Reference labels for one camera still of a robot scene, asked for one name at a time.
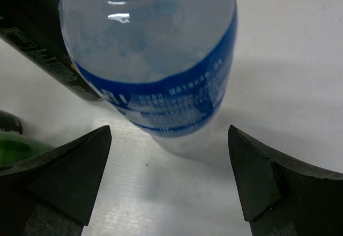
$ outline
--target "black can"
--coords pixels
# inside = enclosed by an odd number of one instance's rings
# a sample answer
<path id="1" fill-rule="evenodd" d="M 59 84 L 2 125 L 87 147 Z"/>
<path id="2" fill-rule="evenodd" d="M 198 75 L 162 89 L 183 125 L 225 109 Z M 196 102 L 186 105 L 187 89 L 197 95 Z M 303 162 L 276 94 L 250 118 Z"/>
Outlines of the black can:
<path id="1" fill-rule="evenodd" d="M 58 4 L 59 0 L 0 0 L 0 38 L 83 99 L 101 100 L 69 59 Z"/>

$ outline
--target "white surface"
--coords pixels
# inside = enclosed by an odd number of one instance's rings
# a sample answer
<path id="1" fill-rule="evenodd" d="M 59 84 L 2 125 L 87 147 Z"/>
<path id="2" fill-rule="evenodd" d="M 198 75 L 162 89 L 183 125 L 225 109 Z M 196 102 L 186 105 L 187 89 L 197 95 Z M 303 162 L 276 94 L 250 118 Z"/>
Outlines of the white surface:
<path id="1" fill-rule="evenodd" d="M 61 145 L 109 124 L 113 144 L 83 236 L 247 236 L 227 151 L 230 124 L 343 172 L 343 0 L 238 0 L 239 32 L 217 144 L 184 159 L 105 103 L 82 101 L 0 42 L 0 109 Z"/>

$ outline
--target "green bottle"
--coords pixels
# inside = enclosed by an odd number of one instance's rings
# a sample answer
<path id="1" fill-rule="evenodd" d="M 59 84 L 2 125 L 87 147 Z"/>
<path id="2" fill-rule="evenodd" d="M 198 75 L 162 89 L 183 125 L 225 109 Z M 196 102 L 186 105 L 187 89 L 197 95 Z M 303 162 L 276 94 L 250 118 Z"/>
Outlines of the green bottle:
<path id="1" fill-rule="evenodd" d="M 0 168 L 54 149 L 23 135 L 0 131 Z"/>

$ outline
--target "black object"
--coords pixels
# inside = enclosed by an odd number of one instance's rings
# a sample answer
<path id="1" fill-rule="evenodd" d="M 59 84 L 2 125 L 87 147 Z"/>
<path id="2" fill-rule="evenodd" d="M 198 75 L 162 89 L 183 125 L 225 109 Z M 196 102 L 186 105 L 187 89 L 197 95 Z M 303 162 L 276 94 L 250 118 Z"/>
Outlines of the black object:
<path id="1" fill-rule="evenodd" d="M 111 145 L 109 126 L 0 169 L 1 236 L 80 236 Z"/>
<path id="2" fill-rule="evenodd" d="M 23 127 L 18 117 L 0 110 L 0 130 L 23 134 Z"/>
<path id="3" fill-rule="evenodd" d="M 292 158 L 233 126 L 228 144 L 253 236 L 343 235 L 343 174 Z"/>
<path id="4" fill-rule="evenodd" d="M 73 68 L 58 15 L 59 0 L 0 0 L 0 38 L 75 94 L 101 100 Z"/>

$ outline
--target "plastic water bottle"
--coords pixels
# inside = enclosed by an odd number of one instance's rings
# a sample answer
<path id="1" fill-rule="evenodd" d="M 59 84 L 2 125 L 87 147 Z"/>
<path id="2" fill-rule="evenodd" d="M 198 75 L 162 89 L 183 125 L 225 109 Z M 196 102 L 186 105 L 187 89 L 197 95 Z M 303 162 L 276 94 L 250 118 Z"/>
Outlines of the plastic water bottle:
<path id="1" fill-rule="evenodd" d="M 224 97 L 236 0 L 61 0 L 83 78 L 167 149 L 197 148 Z"/>

